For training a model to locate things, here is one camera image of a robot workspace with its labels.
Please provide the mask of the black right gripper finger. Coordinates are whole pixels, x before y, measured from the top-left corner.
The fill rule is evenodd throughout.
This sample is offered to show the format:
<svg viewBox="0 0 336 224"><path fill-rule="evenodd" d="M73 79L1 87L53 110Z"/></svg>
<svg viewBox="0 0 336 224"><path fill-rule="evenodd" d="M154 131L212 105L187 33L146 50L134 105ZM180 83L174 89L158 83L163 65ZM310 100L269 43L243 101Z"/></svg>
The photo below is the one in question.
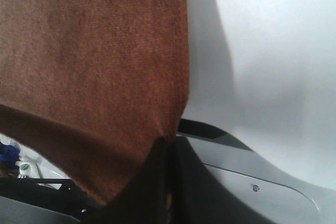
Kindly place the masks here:
<svg viewBox="0 0 336 224"><path fill-rule="evenodd" d="M157 139L123 191L82 223L178 223L175 147Z"/></svg>

